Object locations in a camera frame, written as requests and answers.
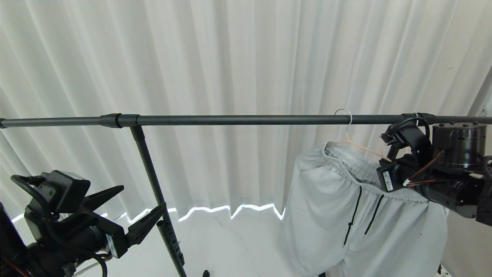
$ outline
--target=curtain fold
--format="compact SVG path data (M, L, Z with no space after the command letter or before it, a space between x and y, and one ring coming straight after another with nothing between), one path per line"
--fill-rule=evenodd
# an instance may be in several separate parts
M2 1L0 116L467 115L492 65L492 2ZM352 126L375 151L387 126ZM169 208L274 203L295 157L345 126L144 127ZM12 174L54 169L124 185L98 210L155 206L128 129L0 133L1 201L28 197Z

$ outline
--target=black metal rod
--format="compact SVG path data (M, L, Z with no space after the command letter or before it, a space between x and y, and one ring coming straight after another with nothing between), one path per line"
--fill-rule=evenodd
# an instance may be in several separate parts
M145 171L147 172L147 176L149 177L149 182L152 187L152 191L154 192L155 200L157 201L157 204L162 204L165 203L164 200L164 195L162 194L162 190L159 185L159 180L157 179L157 174L155 173L154 165L152 163L151 155L149 152L149 149L147 147L147 143L145 142L145 134L144 130L142 130L141 126L132 126L130 127L131 133L133 135L133 138L135 139L135 142L137 143L138 147L138 152L140 153L140 157L142 158L142 162L145 167ZM174 228L171 223L171 219L169 216L169 212L166 209L164 211L164 215L162 216L162 219L166 222L168 225L168 228L173 230ZM169 239L169 236L166 235L166 232L162 232L161 228L159 228L162 240L166 244L166 248L169 251L169 255L171 256L171 259L173 260L173 263L176 267L176 270L180 274L180 277L186 277L185 270L183 268L183 265L181 264L181 261L179 260L179 256L176 253L176 251L173 248L172 242Z
M479 122L492 124L492 117L435 116L423 114L429 124L449 122ZM352 124L393 124L405 119L397 115L353 115ZM348 124L348 115L140 115L137 125L338 125ZM0 128L39 126L87 126L101 125L99 117L58 117L0 119Z

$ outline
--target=white curtain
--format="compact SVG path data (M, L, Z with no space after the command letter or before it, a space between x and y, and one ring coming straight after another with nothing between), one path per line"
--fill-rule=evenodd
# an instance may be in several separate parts
M492 65L492 1L1 1L0 117L467 115ZM387 126L353 126L379 151ZM144 127L164 197L192 207L274 203L295 156L342 126ZM12 174L54 169L125 190L100 212L155 206L128 129L0 132L1 201Z

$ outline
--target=metal hook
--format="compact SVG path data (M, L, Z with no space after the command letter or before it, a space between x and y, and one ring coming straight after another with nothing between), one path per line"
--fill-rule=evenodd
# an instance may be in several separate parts
M341 110L348 112L348 114L350 115L350 122L348 123L347 129L346 129L346 132L347 132L347 135L348 135L348 127L350 127L350 125L352 125L352 113L350 111L346 110L346 109L338 109L338 110L335 111L335 113L333 115L336 115L337 112L339 112Z

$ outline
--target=clothes hanger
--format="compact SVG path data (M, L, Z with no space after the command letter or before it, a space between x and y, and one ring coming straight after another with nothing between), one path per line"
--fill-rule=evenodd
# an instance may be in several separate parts
M378 157L381 157L381 159L384 159L384 160L386 160L386 161L388 161L388 162L391 162L391 160L390 160L389 158L387 158L387 157L383 156L382 154L379 154L379 153L377 153L377 152L374 152L374 151L370 150L369 148L366 148L366 147L364 147L364 146L362 146L362 145L360 145L360 144L358 144L358 143L355 143L355 142L353 142L353 141L351 141L351 140L349 139L349 137L348 137L348 127L350 127L350 125L352 125L352 113L351 113L350 111L346 110L346 109L338 109L338 110L336 110L336 111L335 111L334 115L336 115L336 114L337 114L337 112L339 112L339 111L341 111L341 110L348 112L348 114L350 115L350 122L348 123L347 128L345 129L346 140L344 140L344 141L336 141L336 142L332 142L332 144L349 143L349 144L352 144L352 145L357 146L358 148L362 148L362 149L364 149L365 151L370 152L370 153L372 153L372 154L374 154L374 155L376 155L376 156L378 156Z

